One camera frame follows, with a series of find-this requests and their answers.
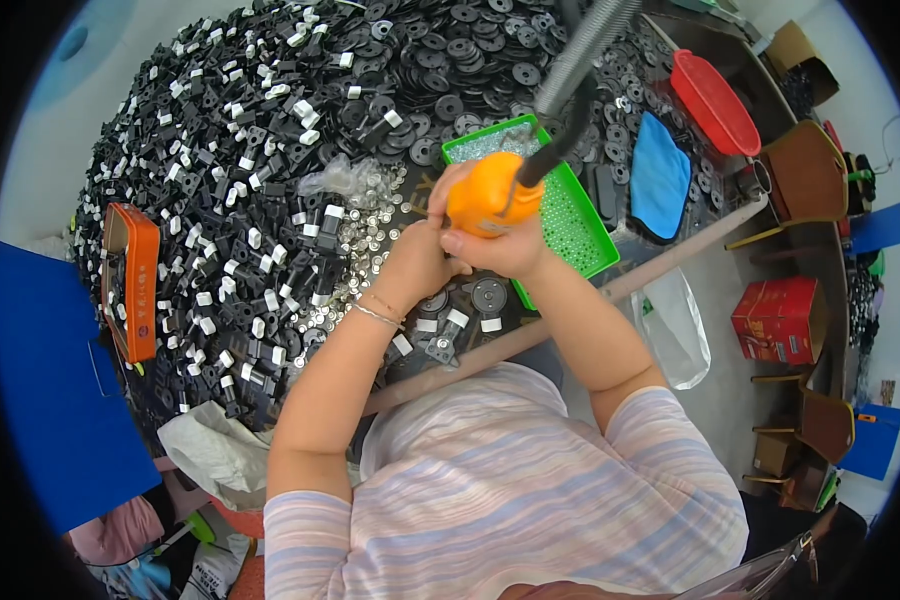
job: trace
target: striped shirt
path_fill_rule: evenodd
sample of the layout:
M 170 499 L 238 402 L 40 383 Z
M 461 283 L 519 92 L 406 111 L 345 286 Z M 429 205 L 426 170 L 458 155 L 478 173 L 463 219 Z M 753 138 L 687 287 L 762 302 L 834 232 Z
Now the striped shirt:
M 670 390 L 606 436 L 535 371 L 502 363 L 380 414 L 353 504 L 264 507 L 267 598 L 496 597 L 508 571 L 685 591 L 740 563 L 740 494 Z

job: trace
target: bracelet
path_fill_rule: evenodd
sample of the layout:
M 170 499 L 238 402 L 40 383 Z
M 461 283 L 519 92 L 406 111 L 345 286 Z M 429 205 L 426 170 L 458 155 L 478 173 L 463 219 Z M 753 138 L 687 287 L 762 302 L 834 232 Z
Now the bracelet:
M 393 307 L 393 306 L 390 306 L 389 304 L 387 304 L 386 302 L 384 302 L 384 300 L 381 299 L 379 295 L 377 295 L 377 294 L 366 294 L 366 295 L 369 296 L 369 297 L 371 297 L 373 300 L 377 301 L 378 303 L 380 303 L 386 310 L 390 311 L 390 314 L 392 314 L 392 315 L 399 315 L 399 314 L 400 314 L 399 312 L 397 312 L 396 310 L 394 310 L 394 307 Z M 401 318 L 401 319 L 400 319 L 400 323 L 403 323 L 403 322 L 406 321 L 406 320 L 407 320 L 406 317 Z
M 383 315 L 378 315 L 377 313 L 373 312 L 370 308 L 364 308 L 363 306 L 360 306 L 360 304 L 358 304 L 356 302 L 353 303 L 353 307 L 356 308 L 357 310 L 359 310 L 361 313 L 365 313 L 365 314 L 373 317 L 374 319 L 379 319 L 380 321 L 383 321 L 384 323 L 386 323 L 389 326 L 394 326 L 397 330 L 400 330 L 400 331 L 407 330 L 407 327 L 403 326 L 399 322 L 394 322 L 394 321 L 390 320 L 389 318 L 384 317 Z

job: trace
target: cardboard box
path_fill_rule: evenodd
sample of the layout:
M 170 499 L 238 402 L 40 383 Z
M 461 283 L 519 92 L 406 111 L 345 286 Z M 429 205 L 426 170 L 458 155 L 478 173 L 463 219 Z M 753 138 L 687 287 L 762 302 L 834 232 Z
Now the cardboard box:
M 818 107 L 840 91 L 837 78 L 797 23 L 787 21 L 778 29 L 766 52 L 773 70 L 781 78 L 797 65 L 806 69 L 813 87 L 813 106 Z
M 789 365 L 817 362 L 827 320 L 820 282 L 802 275 L 750 283 L 730 315 L 744 357 Z
M 126 330 L 115 318 L 106 315 L 123 360 L 138 363 L 156 356 L 156 259 L 160 252 L 160 228 L 133 204 L 110 202 L 103 221 L 103 249 L 108 254 L 126 251 L 126 280 L 123 305 Z M 114 269 L 103 261 L 100 301 L 106 305 Z
M 800 455 L 803 445 L 792 433 L 758 433 L 753 468 L 783 477 Z

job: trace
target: hand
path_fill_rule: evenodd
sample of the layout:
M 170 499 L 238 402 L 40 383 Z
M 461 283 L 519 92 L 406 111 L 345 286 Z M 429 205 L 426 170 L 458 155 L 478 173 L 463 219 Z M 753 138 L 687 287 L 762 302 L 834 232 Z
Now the hand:
M 476 269 L 488 269 L 513 280 L 524 280 L 549 258 L 556 258 L 543 242 L 540 215 L 532 215 L 500 237 L 485 239 L 458 229 L 444 230 L 440 246 Z
M 393 243 L 369 293 L 400 313 L 395 317 L 404 317 L 422 299 L 439 292 L 455 275 L 473 273 L 464 261 L 444 256 L 440 236 L 438 225 L 417 221 L 404 229 Z
M 430 198 L 427 198 L 427 219 L 434 226 L 440 228 L 444 226 L 444 215 L 447 212 L 447 194 L 450 188 L 456 186 L 457 182 L 461 182 L 470 175 L 473 167 L 477 166 L 476 160 L 465 160 L 456 164 L 447 165 L 443 170 L 443 174 L 436 180 L 430 192 Z

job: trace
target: silver bracelet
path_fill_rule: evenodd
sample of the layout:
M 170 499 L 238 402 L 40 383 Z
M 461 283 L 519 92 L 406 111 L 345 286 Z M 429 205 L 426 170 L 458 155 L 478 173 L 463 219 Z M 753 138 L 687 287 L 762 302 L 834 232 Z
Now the silver bracelet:
M 383 321 L 384 323 L 386 323 L 389 326 L 394 326 L 397 330 L 400 330 L 400 331 L 407 330 L 407 327 L 403 326 L 399 322 L 390 320 L 389 318 L 384 317 L 383 315 L 378 315 L 377 313 L 373 312 L 370 308 L 364 308 L 363 306 L 360 306 L 360 304 L 358 304 L 357 302 L 353 303 L 353 307 L 356 308 L 357 310 L 359 310 L 361 313 L 365 313 L 371 317 L 374 317 L 375 319 L 379 319 L 380 321 Z

